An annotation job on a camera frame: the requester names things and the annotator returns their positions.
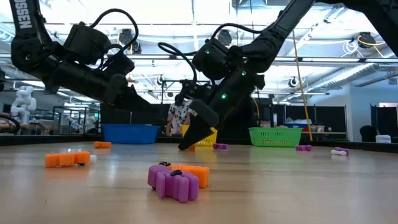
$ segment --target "yellow basket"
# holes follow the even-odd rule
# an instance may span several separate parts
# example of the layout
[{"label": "yellow basket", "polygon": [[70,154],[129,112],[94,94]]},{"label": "yellow basket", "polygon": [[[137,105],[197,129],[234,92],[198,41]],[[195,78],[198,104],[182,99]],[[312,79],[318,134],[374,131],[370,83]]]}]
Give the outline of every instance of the yellow basket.
[{"label": "yellow basket", "polygon": [[[185,133],[188,130],[189,125],[183,125],[182,126],[182,137],[184,137]],[[208,136],[202,141],[197,142],[195,145],[196,146],[213,146],[214,143],[216,143],[217,140],[217,130],[215,128],[211,128],[211,130],[214,132],[211,136]]]}]

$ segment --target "green basket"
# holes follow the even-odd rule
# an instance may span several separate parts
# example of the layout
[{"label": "green basket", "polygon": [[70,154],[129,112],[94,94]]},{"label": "green basket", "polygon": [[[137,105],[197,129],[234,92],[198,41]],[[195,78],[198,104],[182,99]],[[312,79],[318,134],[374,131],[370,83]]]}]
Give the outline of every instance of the green basket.
[{"label": "green basket", "polygon": [[249,128],[251,144],[261,147],[295,147],[302,128]]}]

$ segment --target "orange toy block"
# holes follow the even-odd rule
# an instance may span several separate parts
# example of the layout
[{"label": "orange toy block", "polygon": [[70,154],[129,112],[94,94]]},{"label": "orange toy block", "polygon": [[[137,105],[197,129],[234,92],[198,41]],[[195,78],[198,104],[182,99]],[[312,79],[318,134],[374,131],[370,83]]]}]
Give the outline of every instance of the orange toy block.
[{"label": "orange toy block", "polygon": [[53,168],[60,165],[59,154],[46,154],[45,155],[45,168]]},{"label": "orange toy block", "polygon": [[90,152],[81,151],[75,153],[75,163],[79,165],[89,164],[90,163]]},{"label": "orange toy block", "polygon": [[75,165],[75,153],[60,153],[60,166]]},{"label": "orange toy block", "polygon": [[176,165],[169,166],[170,170],[182,170],[185,172],[190,172],[199,178],[199,187],[204,189],[209,185],[209,167],[201,166],[190,166],[190,165]]},{"label": "orange toy block", "polygon": [[95,148],[110,148],[111,146],[111,142],[94,142]]}]

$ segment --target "blue basket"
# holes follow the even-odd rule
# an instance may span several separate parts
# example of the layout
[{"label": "blue basket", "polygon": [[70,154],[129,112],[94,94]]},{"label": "blue basket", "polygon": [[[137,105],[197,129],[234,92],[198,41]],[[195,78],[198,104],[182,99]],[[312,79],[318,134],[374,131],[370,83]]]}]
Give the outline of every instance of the blue basket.
[{"label": "blue basket", "polygon": [[144,124],[103,124],[105,141],[120,144],[153,144],[159,126]]}]

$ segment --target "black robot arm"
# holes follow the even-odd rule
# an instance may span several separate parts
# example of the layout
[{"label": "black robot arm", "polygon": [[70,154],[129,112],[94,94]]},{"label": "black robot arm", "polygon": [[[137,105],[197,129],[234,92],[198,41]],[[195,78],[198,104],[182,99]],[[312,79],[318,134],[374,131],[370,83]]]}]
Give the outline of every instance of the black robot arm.
[{"label": "black robot arm", "polygon": [[[220,129],[222,122],[245,96],[255,87],[265,86],[264,76],[276,58],[282,44],[301,18],[314,4],[314,0],[292,0],[280,12],[277,20],[264,29],[250,44],[229,49],[213,37],[196,53],[192,60],[195,68],[210,80],[223,81],[209,90],[206,99],[192,103],[198,116],[191,119],[180,149],[186,149],[212,134],[211,127]],[[398,0],[323,0],[329,4],[343,2],[347,7],[365,13],[389,47],[398,53]]]},{"label": "black robot arm", "polygon": [[[110,12],[121,12],[128,16],[136,28],[134,19],[120,9],[104,12],[91,26],[84,23],[73,25],[64,43],[52,41],[44,26],[39,0],[10,0],[16,35],[11,43],[12,63],[23,72],[43,81],[45,89],[58,92],[60,86],[130,111],[153,113],[162,123],[155,108],[142,99],[134,86],[128,87],[126,75],[134,69],[134,62],[123,54],[130,44],[121,47],[112,44],[102,32],[94,29],[100,19]],[[113,48],[119,52],[104,62],[105,54]],[[98,68],[90,68],[101,61]]]}]

